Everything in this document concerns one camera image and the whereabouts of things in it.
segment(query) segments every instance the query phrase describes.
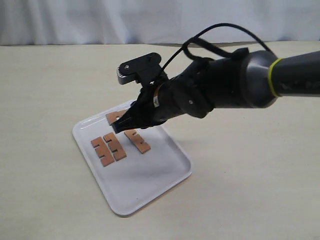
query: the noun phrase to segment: orange rectangular piece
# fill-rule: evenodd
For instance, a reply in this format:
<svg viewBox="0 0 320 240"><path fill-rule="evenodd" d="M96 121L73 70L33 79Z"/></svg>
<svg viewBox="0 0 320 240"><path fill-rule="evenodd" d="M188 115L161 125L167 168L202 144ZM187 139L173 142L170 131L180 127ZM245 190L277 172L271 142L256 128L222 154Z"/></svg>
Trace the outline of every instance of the orange rectangular piece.
<svg viewBox="0 0 320 240"><path fill-rule="evenodd" d="M100 161L104 167L112 164L114 158L112 157L107 145L105 144L102 137L98 137L91 141L92 146L95 148L95 152L100 158Z"/></svg>
<svg viewBox="0 0 320 240"><path fill-rule="evenodd" d="M107 113L105 115L109 125L113 124L115 121L117 121L117 118L121 118L123 114L125 114L125 112L127 111L127 109L125 110L121 110L121 111L114 111L114 112L110 112Z"/></svg>
<svg viewBox="0 0 320 240"><path fill-rule="evenodd" d="M131 142L136 146L140 153L145 154L151 147L145 140L137 133L135 129L126 130L124 134L131 140Z"/></svg>
<svg viewBox="0 0 320 240"><path fill-rule="evenodd" d="M116 138L116 135L113 132L107 135L104 135L103 139L108 144L111 152L113 153L114 159L116 161L124 159L127 156L124 148L121 146L120 142L118 141L118 139Z"/></svg>

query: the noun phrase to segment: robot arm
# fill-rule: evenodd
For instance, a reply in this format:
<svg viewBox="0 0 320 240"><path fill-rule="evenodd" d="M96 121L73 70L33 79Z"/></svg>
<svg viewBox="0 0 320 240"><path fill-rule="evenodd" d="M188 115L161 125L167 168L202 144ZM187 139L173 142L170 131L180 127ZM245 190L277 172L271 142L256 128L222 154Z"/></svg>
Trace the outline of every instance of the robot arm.
<svg viewBox="0 0 320 240"><path fill-rule="evenodd" d="M218 108L267 108L282 96L320 97L320 51L277 58L267 50L240 48L219 60L195 57L171 79L160 61L160 55L150 53L119 66L120 84L136 81L142 88L112 124L115 133L184 114L201 119Z"/></svg>

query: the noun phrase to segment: table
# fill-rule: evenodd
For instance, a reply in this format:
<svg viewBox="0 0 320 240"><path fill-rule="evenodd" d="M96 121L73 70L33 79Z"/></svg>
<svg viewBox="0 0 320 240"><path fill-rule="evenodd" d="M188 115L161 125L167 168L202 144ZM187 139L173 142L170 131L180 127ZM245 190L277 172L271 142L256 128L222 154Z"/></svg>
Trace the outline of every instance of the table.
<svg viewBox="0 0 320 240"><path fill-rule="evenodd" d="M320 42L268 45L278 57L320 50ZM320 239L317 98L169 120L164 126L193 159L191 177L129 218L113 214L72 128L138 95L138 84L118 84L120 63L157 52L163 64L176 50L0 47L1 240ZM180 54L166 72L173 77L189 63Z"/></svg>

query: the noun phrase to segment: black cable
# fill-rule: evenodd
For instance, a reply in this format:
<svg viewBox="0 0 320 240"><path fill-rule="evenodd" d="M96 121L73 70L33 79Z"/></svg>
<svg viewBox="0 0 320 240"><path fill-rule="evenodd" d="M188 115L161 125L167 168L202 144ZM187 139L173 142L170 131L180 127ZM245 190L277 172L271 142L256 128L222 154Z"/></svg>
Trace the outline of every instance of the black cable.
<svg viewBox="0 0 320 240"><path fill-rule="evenodd" d="M207 50L209 50L210 52L213 52L221 57L227 57L229 56L231 53L224 51L223 49L221 49L220 47L215 46L212 43L209 43L205 40L203 40L202 38L199 38L200 36L202 36L203 34L207 33L208 31L215 29L215 28L220 28L220 27L231 27L231 28L235 28L238 29L246 34L248 34L250 37L252 37L253 39L256 40L256 42L258 44L260 44L266 51L271 52L271 49L259 38L257 37L255 34L253 34L251 31L245 29L242 26L236 25L236 24L232 24L232 23L218 23L218 24L214 24L211 25L209 27L207 27L206 29L202 30L201 32L199 32L197 35L195 35L194 37L191 37L189 40L187 40L186 42L184 42L182 44L182 46L169 58L169 60L163 65L163 67L161 68L161 71L158 74L158 77L161 75L161 73L165 70L165 68L172 62L172 60L182 51L184 51L185 55L190 58L190 59L196 59L199 58L197 56L192 55L189 50L188 50L188 45L191 43L194 43L196 45L199 45L200 47L203 47Z"/></svg>

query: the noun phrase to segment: white tray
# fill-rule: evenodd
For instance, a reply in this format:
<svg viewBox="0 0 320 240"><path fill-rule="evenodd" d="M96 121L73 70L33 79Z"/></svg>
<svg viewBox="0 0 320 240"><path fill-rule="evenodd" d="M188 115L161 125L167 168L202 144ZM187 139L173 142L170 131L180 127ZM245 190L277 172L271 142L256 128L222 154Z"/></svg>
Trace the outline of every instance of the white tray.
<svg viewBox="0 0 320 240"><path fill-rule="evenodd" d="M141 154L123 132L116 134L127 157L103 167L91 140L111 133L106 114L130 107L125 102L78 122L73 130L88 166L114 213L128 216L192 173L193 163L162 126L136 129L151 150Z"/></svg>

